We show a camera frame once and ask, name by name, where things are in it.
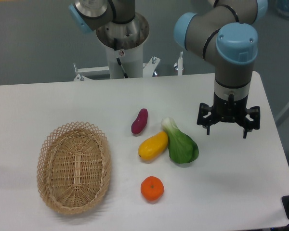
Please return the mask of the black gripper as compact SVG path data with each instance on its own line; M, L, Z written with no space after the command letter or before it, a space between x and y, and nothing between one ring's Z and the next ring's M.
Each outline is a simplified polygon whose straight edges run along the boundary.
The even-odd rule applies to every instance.
M233 99L224 100L215 92L213 106L205 103L199 105L197 124L201 125L206 134L210 135L210 127L219 122L238 123L243 128L243 138L247 137L248 132L260 129L261 113L260 107L254 106L246 108L248 95L243 99L235 101Z

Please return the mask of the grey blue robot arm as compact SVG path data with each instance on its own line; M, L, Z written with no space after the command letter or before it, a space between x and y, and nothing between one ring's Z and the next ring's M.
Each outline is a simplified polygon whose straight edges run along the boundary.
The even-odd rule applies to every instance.
M258 34L253 23L268 7L265 0L216 0L205 15L183 14L174 26L177 44L215 68L213 105L201 103L197 124L237 123L245 133L260 127L260 108L247 108ZM147 20L132 0L77 0L70 13L84 32L94 31L107 52L110 77L144 77L143 44Z

